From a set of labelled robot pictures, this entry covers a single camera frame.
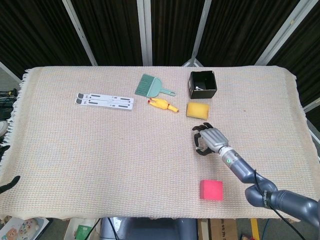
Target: rubber chicken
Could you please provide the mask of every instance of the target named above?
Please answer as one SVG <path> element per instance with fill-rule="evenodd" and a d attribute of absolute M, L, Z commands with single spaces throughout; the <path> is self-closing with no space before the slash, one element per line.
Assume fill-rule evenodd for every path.
<path fill-rule="evenodd" d="M 161 98 L 150 97 L 150 99 L 148 100 L 148 104 L 151 104 L 152 106 L 160 109 L 169 109 L 175 113 L 179 112 L 178 108 L 176 108 L 175 106 L 172 106 L 166 100 Z"/>

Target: beige tablecloth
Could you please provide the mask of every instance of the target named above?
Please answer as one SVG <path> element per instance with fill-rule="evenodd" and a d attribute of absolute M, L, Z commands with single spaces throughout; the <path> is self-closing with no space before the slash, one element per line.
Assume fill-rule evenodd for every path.
<path fill-rule="evenodd" d="M 273 218 L 246 201 L 245 189 L 216 154 L 195 152 L 186 117 L 191 71 L 213 70 L 217 93 L 208 122 L 279 189 L 319 199 L 320 165 L 295 76 L 276 66 L 38 67 L 24 75 L 6 140 L 0 214 L 30 217 Z M 179 113 L 135 95 L 142 74 L 159 77 Z M 75 104 L 77 93 L 134 98 L 132 111 Z M 224 201 L 199 197 L 200 181 L 223 181 Z"/>

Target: dark curtain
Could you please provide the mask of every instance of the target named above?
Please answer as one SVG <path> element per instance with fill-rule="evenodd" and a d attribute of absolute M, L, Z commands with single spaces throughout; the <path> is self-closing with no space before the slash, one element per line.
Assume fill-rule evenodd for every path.
<path fill-rule="evenodd" d="M 154 66 L 182 66 L 191 58 L 204 3 L 151 0 Z"/>
<path fill-rule="evenodd" d="M 308 111 L 305 115 L 315 128 L 320 131 L 320 106 Z"/>
<path fill-rule="evenodd" d="M 197 59 L 205 67 L 254 65 L 298 0 L 212 0 Z"/>
<path fill-rule="evenodd" d="M 98 65 L 142 66 L 137 0 L 72 0 Z"/>
<path fill-rule="evenodd" d="M 320 97 L 320 1 L 268 65 L 284 67 L 296 75 L 302 106 Z"/>
<path fill-rule="evenodd" d="M 0 61 L 19 78 L 39 66 L 90 66 L 60 0 L 0 1 Z"/>

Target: red sponge cube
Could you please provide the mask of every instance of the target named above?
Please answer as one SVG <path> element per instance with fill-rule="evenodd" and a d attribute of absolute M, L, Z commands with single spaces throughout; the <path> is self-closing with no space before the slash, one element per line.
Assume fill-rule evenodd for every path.
<path fill-rule="evenodd" d="M 205 200 L 223 201 L 223 182 L 216 180 L 202 180 L 200 182 L 200 198 Z"/>

